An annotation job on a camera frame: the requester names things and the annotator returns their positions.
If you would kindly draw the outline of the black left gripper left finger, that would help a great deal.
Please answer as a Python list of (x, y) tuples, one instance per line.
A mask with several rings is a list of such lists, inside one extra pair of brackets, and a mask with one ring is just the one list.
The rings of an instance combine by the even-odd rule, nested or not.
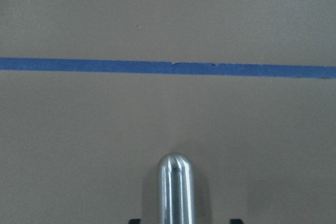
[(128, 224), (141, 224), (141, 219), (130, 219)]

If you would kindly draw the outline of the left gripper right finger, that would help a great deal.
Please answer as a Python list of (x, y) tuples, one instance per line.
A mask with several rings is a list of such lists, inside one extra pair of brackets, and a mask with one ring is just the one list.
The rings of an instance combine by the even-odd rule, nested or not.
[(230, 219), (229, 224), (242, 224), (241, 219)]

